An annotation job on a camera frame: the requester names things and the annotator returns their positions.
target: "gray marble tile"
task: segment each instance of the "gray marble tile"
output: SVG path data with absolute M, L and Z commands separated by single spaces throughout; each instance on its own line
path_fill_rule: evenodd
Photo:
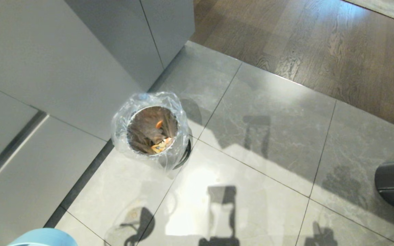
M 307 203 L 300 193 L 198 141 L 138 245 L 198 246 L 217 236 L 231 244 L 211 245 L 293 246 Z
M 68 212 L 108 243 L 123 245 L 135 230 L 122 224 L 142 215 L 143 208 L 144 215 L 153 215 L 179 172 L 167 176 L 150 165 L 111 150 Z
M 199 137 L 241 62 L 188 41 L 169 64 L 152 92 L 180 98 L 194 137 Z
M 334 105 L 243 64 L 200 139 L 309 196 Z
M 394 125 L 338 101 L 311 198 L 394 241 L 394 207 L 374 183 L 392 160 Z
M 191 139 L 191 146 L 192 146 L 192 148 L 194 148 L 194 145 L 196 145 L 198 139 L 193 136 L 191 136 L 190 139 Z
M 394 242 L 310 201 L 296 245 L 394 246 Z
M 68 233 L 74 238 L 78 246 L 108 246 L 104 240 L 68 212 L 63 215 L 56 225 L 56 229 Z

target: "light blue object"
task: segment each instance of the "light blue object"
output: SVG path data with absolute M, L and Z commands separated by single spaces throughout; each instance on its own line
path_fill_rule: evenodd
M 74 238 L 66 232 L 53 228 L 29 231 L 8 246 L 77 246 Z

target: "tile grout line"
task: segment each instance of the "tile grout line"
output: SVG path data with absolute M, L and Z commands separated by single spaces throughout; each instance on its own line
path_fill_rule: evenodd
M 310 200 L 311 198 L 308 198 L 308 203 L 306 204 L 305 213 L 303 214 L 303 218 L 302 218 L 302 223 L 300 224 L 299 234 L 297 234 L 296 243 L 294 244 L 295 246 L 297 246 L 297 242 L 299 241 L 300 238 L 300 232 L 302 231 L 303 222 L 305 221 L 306 212 L 308 211 L 308 206 L 310 205 Z
M 242 161 L 240 161 L 240 160 L 236 159 L 235 157 L 233 157 L 233 156 L 230 156 L 230 155 L 226 154 L 225 152 L 223 152 L 223 151 L 221 151 L 221 150 L 219 150 L 219 149 L 217 149 L 217 148 L 214 148 L 214 147 L 213 147 L 213 146 L 211 146 L 210 144 L 208 144 L 208 143 L 206 143 L 206 142 L 204 142 L 204 141 L 202 141 L 202 140 L 200 140 L 200 139 L 198 139 L 198 140 L 199 140 L 199 141 L 201 141 L 202 143 L 204 143 L 205 145 L 208 145 L 209 147 L 211 147 L 211 148 L 215 149 L 216 151 L 220 151 L 221 153 L 225 154 L 226 156 L 228 156 L 228 157 L 231 157 L 232 159 L 234 159 L 234 160 L 236 160 L 236 161 L 240 162 L 241 164 L 243 164 L 243 165 L 246 165 L 247 167 L 249 167 L 249 168 L 251 168 L 251 169 L 253 169 L 253 170 L 257 171 L 258 173 L 261 173 L 262 175 L 264 175 L 264 176 L 266 176 L 266 177 L 268 177 L 268 178 L 272 179 L 273 181 L 276 181 L 277 183 L 279 183 L 279 184 L 281 184 L 281 185 L 283 185 L 283 186 L 285 186 L 285 187 L 289 188 L 290 190 L 293 190 L 293 191 L 295 191 L 295 192 L 299 193 L 300 195 L 302 195 L 302 196 L 304 196 L 304 197 L 306 197 L 306 198 L 309 198 L 308 196 L 306 196 L 306 195 L 304 195 L 304 194 L 302 194 L 302 193 L 298 192 L 297 190 L 294 190 L 293 188 L 291 188 L 291 187 L 287 186 L 286 184 L 283 184 L 283 183 L 281 183 L 280 181 L 278 181 L 278 180 L 276 180 L 276 179 L 274 179 L 274 178 L 272 178 L 272 177 L 268 176 L 267 174 L 265 174 L 265 173 L 263 173 L 263 172 L 261 172 L 261 171 L 259 171 L 259 170 L 255 169 L 254 167 L 247 165 L 246 163 L 244 163 L 244 162 L 242 162 Z
M 61 207 L 64 211 L 67 211 L 67 208 L 69 209 L 72 205 L 72 203 L 77 199 L 77 196 L 82 192 L 83 188 L 88 184 L 92 176 L 97 172 L 97 170 L 100 168 L 100 166 L 103 164 L 105 159 L 108 157 L 110 152 L 113 150 L 114 145 L 109 140 L 105 146 L 100 150 L 100 152 L 97 154 L 97 156 L 92 160 L 91 164 L 86 168 L 86 170 L 83 172 L 83 174 L 80 176 L 80 178 L 77 180 L 77 182 L 72 186 L 71 190 L 68 192 L 68 194 L 65 196 L 65 198 L 62 200 L 62 202 L 57 206 L 56 211 Z M 50 219 L 55 218 L 55 213 L 56 211 L 51 215 Z
M 97 237 L 99 237 L 101 240 L 103 240 L 105 243 L 107 243 L 108 245 L 110 245 L 108 242 L 106 242 L 106 240 L 104 240 L 103 237 L 100 237 L 97 233 L 95 233 L 94 231 L 92 231 L 92 229 L 90 229 L 87 225 L 85 225 L 83 222 L 81 222 L 77 217 L 75 217 L 71 212 L 69 212 L 68 210 L 66 210 L 64 207 L 61 206 L 61 208 L 63 208 L 67 213 L 69 213 L 72 217 L 74 217 L 74 219 L 76 219 L 78 222 L 80 222 L 80 224 L 82 224 L 84 227 L 86 227 L 89 231 L 91 231 L 92 233 L 94 233 Z
M 331 115 L 331 119 L 329 121 L 328 131 L 326 132 L 325 142 L 323 143 L 322 153 L 320 154 L 319 164 L 317 165 L 316 175 L 314 176 L 314 180 L 313 180 L 313 186 L 311 187 L 310 195 L 308 197 L 311 197 L 311 195 L 313 194 L 314 184 L 316 183 L 317 173 L 319 173 L 320 163 L 322 161 L 323 152 L 325 151 L 326 141 L 328 140 L 328 134 L 329 134 L 329 130 L 331 128 L 331 123 L 332 123 L 332 119 L 333 119 L 333 115 L 334 115 L 336 106 L 337 106 L 337 100 L 335 100 L 334 108 L 332 110 L 332 115 Z
M 318 202 L 318 201 L 316 201 L 316 200 L 314 200 L 314 199 L 312 199 L 312 198 L 310 198 L 310 200 L 313 201 L 313 202 L 318 203 L 319 205 L 321 205 L 321 206 L 323 206 L 323 207 L 325 207 L 325 208 L 327 208 L 327 209 L 329 209 L 329 210 L 331 210 L 332 212 L 338 214 L 339 216 L 341 216 L 341 217 L 343 217 L 343 218 L 346 218 L 347 220 L 349 220 L 349 221 L 351 221 L 351 222 L 353 222 L 353 223 L 355 223 L 355 224 L 357 224 L 357 225 L 363 227 L 364 229 L 367 229 L 368 231 L 371 231 L 371 232 L 373 232 L 373 233 L 375 233 L 375 234 L 377 234 L 377 235 L 379 235 L 379 236 L 381 236 L 381 237 L 383 237 L 383 238 L 385 238 L 385 239 L 387 239 L 387 240 L 389 240 L 389 241 L 391 241 L 391 242 L 394 243 L 394 241 L 391 240 L 390 238 L 388 238 L 388 237 L 386 237 L 386 236 L 384 236 L 384 235 L 381 235 L 381 234 L 379 234 L 378 232 L 375 232 L 374 230 L 372 230 L 372 229 L 366 227 L 365 225 L 362 225 L 362 224 L 356 222 L 355 220 L 352 220 L 351 218 L 348 218 L 348 217 L 342 215 L 341 213 L 339 213 L 339 212 L 337 212 L 337 211 L 335 211 L 335 210 L 333 210 L 333 209 L 327 207 L 326 205 L 323 205 L 323 204 L 321 204 L 320 202 Z
M 236 59 L 236 58 L 234 58 L 233 56 L 226 55 L 226 54 L 224 54 L 224 53 L 222 53 L 222 52 L 219 52 L 219 51 L 217 51 L 217 50 L 213 50 L 213 49 L 211 49 L 211 48 L 208 48 L 208 47 L 206 47 L 206 46 L 204 46 L 204 45 L 201 45 L 201 44 L 198 44 L 198 43 L 196 43 L 196 42 L 193 42 L 193 41 L 189 41 L 189 42 L 195 43 L 195 44 L 200 45 L 200 46 L 202 46 L 202 47 L 205 47 L 205 48 L 207 48 L 207 49 L 209 49 L 209 50 L 211 50 L 211 51 L 215 51 L 215 52 L 220 53 L 220 54 L 222 54 L 222 55 L 228 56 L 228 57 L 230 57 L 230 58 L 232 58 L 232 59 Z M 290 82 L 290 83 L 293 83 L 293 84 L 297 84 L 298 86 L 304 87 L 304 88 L 306 88 L 306 89 L 308 89 L 308 90 L 310 90 L 310 91 L 313 91 L 313 92 L 315 92 L 315 93 L 318 93 L 318 94 L 320 94 L 320 95 L 322 95 L 322 96 L 325 96 L 325 97 L 330 98 L 330 99 L 332 99 L 332 100 L 336 100 L 337 102 L 339 101 L 339 102 L 341 102 L 341 103 L 347 104 L 347 105 L 349 105 L 349 106 L 351 106 L 351 107 L 354 107 L 354 108 L 357 109 L 357 110 L 363 111 L 363 112 L 365 112 L 365 113 L 367 113 L 367 114 L 369 114 L 369 115 L 371 115 L 371 116 L 373 116 L 373 117 L 375 117 L 375 118 L 378 118 L 378 119 L 381 120 L 381 121 L 384 121 L 384 122 L 386 122 L 386 123 L 388 123 L 388 124 L 394 126 L 393 123 L 390 123 L 390 122 L 388 122 L 388 121 L 386 121 L 386 120 L 384 120 L 384 119 L 378 117 L 377 115 L 371 114 L 371 113 L 369 113 L 369 112 L 367 112 L 367 111 L 365 111 L 365 110 L 363 110 L 363 109 L 360 109 L 360 108 L 358 108 L 358 107 L 355 107 L 355 106 L 353 106 L 353 105 L 351 105 L 351 104 L 349 104 L 349 103 L 347 103 L 347 102 L 341 101 L 341 100 L 336 99 L 336 98 L 334 98 L 334 97 L 332 97 L 332 96 L 329 96 L 329 95 L 324 94 L 324 93 L 322 93 L 322 92 L 316 91 L 316 90 L 314 90 L 314 89 L 312 89 L 312 88 L 310 88 L 310 87 L 308 87 L 308 86 L 305 86 L 305 85 L 300 84 L 300 83 L 298 83 L 298 82 L 295 82 L 295 81 L 293 81 L 293 80 L 287 79 L 287 78 L 282 77 L 282 76 L 280 76 L 280 75 L 278 75 L 278 74 L 269 72 L 269 71 L 267 71 L 267 70 L 265 70 L 265 69 L 262 69 L 262 68 L 260 68 L 260 67 L 256 67 L 256 66 L 254 66 L 254 65 L 252 65 L 252 64 L 248 64 L 248 63 L 246 63 L 246 62 L 244 62 L 244 61 L 241 61 L 241 60 L 239 60 L 239 59 L 236 59 L 236 60 L 240 61 L 242 64 L 245 63 L 245 64 L 250 65 L 250 66 L 252 66 L 252 67 L 255 67 L 255 68 L 259 69 L 259 70 L 262 70 L 262 71 L 264 71 L 264 72 L 266 72 L 266 73 L 270 73 L 271 75 L 275 75 L 275 76 L 277 76 L 277 77 L 279 77 L 279 78 L 282 78 L 282 79 L 286 80 L 286 82 Z
M 141 238 L 142 238 L 142 236 L 144 236 L 145 231 L 147 230 L 148 226 L 150 225 L 150 223 L 151 223 L 151 222 L 153 221 L 153 219 L 155 218 L 156 213 L 158 212 L 159 208 L 161 207 L 162 203 L 164 202 L 164 200 L 165 200 L 165 198 L 166 198 L 166 196 L 167 196 L 169 190 L 171 189 L 172 185 L 173 185 L 174 182 L 175 182 L 175 179 L 177 179 L 177 176 L 179 176 L 180 172 L 182 171 L 182 168 L 183 168 L 183 166 L 180 167 L 180 170 L 178 171 L 177 175 L 174 177 L 174 180 L 171 182 L 170 187 L 168 188 L 167 192 L 165 193 L 164 197 L 162 198 L 161 202 L 159 203 L 158 208 L 156 209 L 155 213 L 153 214 L 153 217 L 150 219 L 149 223 L 147 224 L 147 227 L 144 229 L 144 232 L 141 234 Z M 139 244 L 140 241 L 141 241 L 141 239 L 139 238 L 139 239 L 138 239 L 138 242 L 136 243 L 136 246 Z
M 238 69 L 236 70 L 235 74 L 233 75 L 232 79 L 230 80 L 229 85 L 226 87 L 226 90 L 225 90 L 225 92 L 223 93 L 222 97 L 220 97 L 220 101 L 218 102 L 218 104 L 217 104 L 217 106 L 215 107 L 214 111 L 212 111 L 211 117 L 209 117 L 208 122 L 206 122 L 205 127 L 203 127 L 203 131 L 201 131 L 201 133 L 200 133 L 200 135 L 198 136 L 197 139 L 200 140 L 201 135 L 202 135 L 203 132 L 205 131 L 205 129 L 206 129 L 206 127 L 208 126 L 209 122 L 211 121 L 212 116 L 214 115 L 215 111 L 217 110 L 217 108 L 219 107 L 220 103 L 222 102 L 224 95 L 226 94 L 227 90 L 229 89 L 230 85 L 232 84 L 233 80 L 235 79 L 236 74 L 238 73 L 238 71 L 239 71 L 239 69 L 241 68 L 241 66 L 242 66 L 243 63 L 244 63 L 244 62 L 241 62 L 241 63 L 239 64 Z

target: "wooden floor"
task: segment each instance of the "wooden floor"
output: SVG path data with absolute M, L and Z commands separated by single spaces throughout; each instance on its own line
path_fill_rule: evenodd
M 194 0 L 191 41 L 394 124 L 394 19 L 342 0 Z

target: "plastic bag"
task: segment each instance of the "plastic bag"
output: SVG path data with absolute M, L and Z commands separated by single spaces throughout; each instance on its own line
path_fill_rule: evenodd
M 135 94 L 114 115 L 111 138 L 119 152 L 168 172 L 189 145 L 186 113 L 174 93 Z

